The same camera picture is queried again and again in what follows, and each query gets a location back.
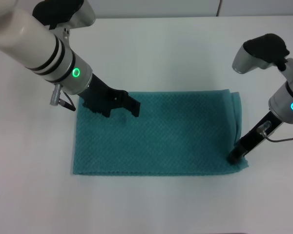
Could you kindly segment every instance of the folded towel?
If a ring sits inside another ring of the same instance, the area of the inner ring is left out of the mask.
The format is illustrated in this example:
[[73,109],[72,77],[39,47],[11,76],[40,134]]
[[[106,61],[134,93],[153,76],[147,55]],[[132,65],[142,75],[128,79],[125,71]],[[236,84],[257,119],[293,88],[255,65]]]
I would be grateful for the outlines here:
[[79,101],[73,174],[102,176],[204,176],[239,172],[229,152],[241,135],[241,101],[229,90],[130,93],[140,115],[125,109],[111,117]]

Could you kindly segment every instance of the white tabletop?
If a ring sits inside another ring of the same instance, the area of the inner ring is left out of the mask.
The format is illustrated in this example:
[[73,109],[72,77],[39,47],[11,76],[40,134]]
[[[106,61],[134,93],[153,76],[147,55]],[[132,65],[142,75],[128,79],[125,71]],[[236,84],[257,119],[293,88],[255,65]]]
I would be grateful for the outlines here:
[[[239,91],[245,134],[285,81],[275,68],[231,68],[242,43],[265,33],[293,58],[293,16],[98,19],[70,41],[116,89]],[[76,113],[50,106],[52,90],[0,53],[0,234],[293,234],[293,141],[264,142],[233,175],[72,175]],[[285,137],[293,125],[272,135]]]

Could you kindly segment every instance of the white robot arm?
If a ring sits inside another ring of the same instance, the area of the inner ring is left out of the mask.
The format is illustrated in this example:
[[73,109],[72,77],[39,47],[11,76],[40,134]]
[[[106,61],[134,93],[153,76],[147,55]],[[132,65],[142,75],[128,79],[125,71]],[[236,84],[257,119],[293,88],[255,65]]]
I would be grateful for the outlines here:
[[109,88],[70,48],[70,29],[95,21],[87,0],[46,0],[38,3],[32,16],[16,4],[17,0],[0,0],[0,50],[55,85],[51,105],[75,110],[60,99],[62,89],[79,95],[85,107],[105,117],[121,107],[139,116],[139,102],[126,91]]

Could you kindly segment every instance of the black stripe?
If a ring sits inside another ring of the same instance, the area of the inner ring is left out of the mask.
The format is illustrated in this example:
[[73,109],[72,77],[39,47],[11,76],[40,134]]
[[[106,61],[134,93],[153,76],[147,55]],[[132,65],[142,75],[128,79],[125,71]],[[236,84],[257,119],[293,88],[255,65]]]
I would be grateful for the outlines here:
[[65,80],[69,76],[69,74],[73,71],[73,69],[75,67],[75,62],[76,62],[75,53],[73,51],[72,51],[72,53],[73,53],[73,61],[70,64],[67,72],[65,72],[65,74],[63,76],[61,76],[60,78],[58,78],[56,80],[47,80],[47,81],[49,81],[50,83],[59,83],[59,82]]
[[44,68],[46,68],[47,66],[50,65],[50,63],[54,60],[55,56],[57,55],[58,51],[59,51],[59,39],[57,38],[56,35],[55,36],[55,41],[56,41],[56,44],[55,44],[55,48],[54,48],[54,51],[53,51],[53,54],[51,55],[51,57],[48,59],[47,62],[45,62],[43,65],[41,65],[40,67],[37,67],[37,68],[28,68],[29,70],[31,71],[39,71],[39,70],[42,70]]
[[53,67],[51,67],[49,70],[45,71],[45,72],[42,72],[42,73],[36,73],[37,75],[40,75],[40,76],[45,76],[45,75],[48,75],[50,74],[51,72],[54,72],[55,69],[58,68],[58,66],[61,64],[61,62],[63,61],[63,58],[64,58],[64,55],[65,55],[65,46],[64,46],[64,43],[63,41],[61,41],[61,45],[62,45],[62,51],[61,51],[61,54],[60,54],[60,57],[58,59],[58,61],[53,65]]
[[285,83],[285,88],[287,89],[288,93],[291,95],[291,97],[293,97],[293,91],[292,89],[289,87],[289,83],[286,82]]

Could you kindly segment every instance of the white wall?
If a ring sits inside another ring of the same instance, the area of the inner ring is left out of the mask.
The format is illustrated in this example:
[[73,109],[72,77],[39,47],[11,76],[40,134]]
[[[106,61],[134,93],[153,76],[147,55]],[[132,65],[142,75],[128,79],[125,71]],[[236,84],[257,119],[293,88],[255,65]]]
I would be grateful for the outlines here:
[[[19,0],[32,12],[42,0]],[[216,16],[219,0],[88,0],[97,18]]]
[[223,0],[219,16],[293,15],[293,0]]

